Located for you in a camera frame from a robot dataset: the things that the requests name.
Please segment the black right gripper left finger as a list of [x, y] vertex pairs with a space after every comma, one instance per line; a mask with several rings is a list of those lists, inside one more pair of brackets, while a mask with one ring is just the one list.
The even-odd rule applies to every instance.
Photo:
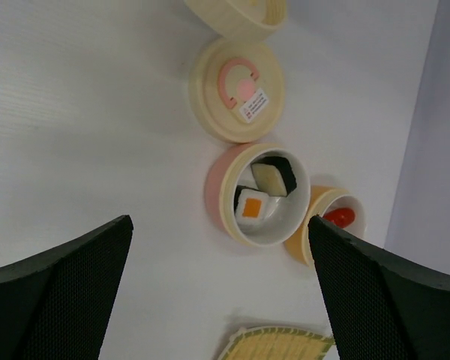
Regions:
[[122, 215], [0, 267], [0, 359], [98, 359], [133, 231]]

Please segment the sushi roll green centre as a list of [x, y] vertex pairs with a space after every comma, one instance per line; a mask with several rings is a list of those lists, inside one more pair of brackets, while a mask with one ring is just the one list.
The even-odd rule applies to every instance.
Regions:
[[250, 168], [258, 189], [271, 197], [288, 197], [297, 188], [292, 165], [285, 157], [263, 157]]

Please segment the red sausage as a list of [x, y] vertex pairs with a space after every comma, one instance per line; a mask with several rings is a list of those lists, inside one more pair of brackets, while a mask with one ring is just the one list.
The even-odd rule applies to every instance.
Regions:
[[355, 221], [356, 213], [352, 208], [344, 207], [329, 211], [323, 217], [335, 226], [344, 229]]

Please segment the sushi roll orange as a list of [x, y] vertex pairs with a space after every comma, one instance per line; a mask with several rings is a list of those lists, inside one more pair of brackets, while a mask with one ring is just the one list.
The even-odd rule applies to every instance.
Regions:
[[238, 227], [244, 231], [261, 227], [265, 223], [269, 202], [270, 196], [266, 192], [238, 185], [233, 200]]

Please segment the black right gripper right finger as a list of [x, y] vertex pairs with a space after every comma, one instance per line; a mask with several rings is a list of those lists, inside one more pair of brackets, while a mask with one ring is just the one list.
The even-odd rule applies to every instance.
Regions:
[[450, 359], [450, 275], [315, 215], [314, 267], [341, 359]]

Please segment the orange lunch box bowl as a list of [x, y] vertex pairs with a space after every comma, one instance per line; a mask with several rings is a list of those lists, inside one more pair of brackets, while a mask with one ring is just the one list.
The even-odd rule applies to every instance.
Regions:
[[321, 185], [311, 186], [310, 204], [300, 227], [284, 242], [289, 255], [297, 262], [314, 267], [308, 240], [308, 223], [318, 215], [354, 236], [362, 238], [366, 230], [365, 210], [348, 190]]

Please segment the cream plain lid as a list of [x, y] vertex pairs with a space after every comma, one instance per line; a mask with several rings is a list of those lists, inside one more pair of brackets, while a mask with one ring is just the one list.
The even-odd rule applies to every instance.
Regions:
[[286, 1], [186, 1], [207, 26], [231, 41], [261, 42], [287, 20]]

